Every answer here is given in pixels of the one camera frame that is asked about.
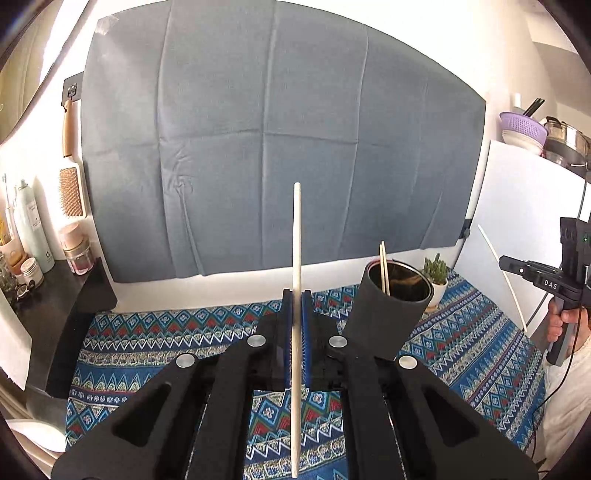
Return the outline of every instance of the black shelf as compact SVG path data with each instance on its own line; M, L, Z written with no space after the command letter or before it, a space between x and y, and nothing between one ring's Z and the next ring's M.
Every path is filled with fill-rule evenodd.
M78 354L97 312L117 305L102 259L85 275L72 274L65 260L17 307L33 340L27 388L67 398Z

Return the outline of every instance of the wooden stick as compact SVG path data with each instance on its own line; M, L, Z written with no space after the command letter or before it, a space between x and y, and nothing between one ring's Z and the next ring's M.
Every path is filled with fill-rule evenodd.
M484 240L485 240L486 244L488 245L488 248L492 252L492 256L495 257L496 264L498 265L499 264L499 255L497 255L495 248L492 246L491 241L488 239L488 237L486 236L486 233L484 233L484 230L482 229L482 227L480 225L478 225L478 229L480 230L482 236L484 237ZM519 318L521 319L521 324L523 325L523 333L527 333L527 324L525 323L525 319L523 318L523 313L521 313L521 307L519 306L519 302L517 301L517 295L515 295L515 290L513 290L513 286L511 285L511 282L509 281L509 277L507 277L507 274L505 273L505 271L501 270L501 273L503 274L503 277L505 278L505 282L507 283L507 286L509 287L509 291L511 292L511 295L513 296L513 301L515 302L515 306L517 307L517 313L519 314Z
M386 273L384 270L384 256L382 255L382 244L379 245L379 272L382 274L382 292L386 293Z
M301 448L301 185L294 185L293 321L291 324L291 477L300 472Z
M386 258L386 244L382 240L382 252L384 252L384 277L386 278L386 295L390 296L390 278L388 275L388 259Z

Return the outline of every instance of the gray cloth backdrop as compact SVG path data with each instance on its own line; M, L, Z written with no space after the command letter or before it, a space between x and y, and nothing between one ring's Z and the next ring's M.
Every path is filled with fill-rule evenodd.
M98 23L82 152L117 282L458 239L485 101L408 45L271 0L169 0Z

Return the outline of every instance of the wooden hairbrush handle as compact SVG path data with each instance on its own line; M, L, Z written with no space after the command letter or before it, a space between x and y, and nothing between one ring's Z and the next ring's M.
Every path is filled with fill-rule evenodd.
M68 98L64 104L64 127L61 133L61 149L64 152L64 158L71 157L74 152L74 112L71 98Z

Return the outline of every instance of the toiletry bottle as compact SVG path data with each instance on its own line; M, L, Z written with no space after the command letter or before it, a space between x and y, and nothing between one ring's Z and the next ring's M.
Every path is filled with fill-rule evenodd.
M49 272L56 261L53 259L47 238L43 231L43 225L37 210L35 193L33 189L21 180L17 191L17 206L15 209L15 220L17 221L18 233L25 249L35 257L41 271Z

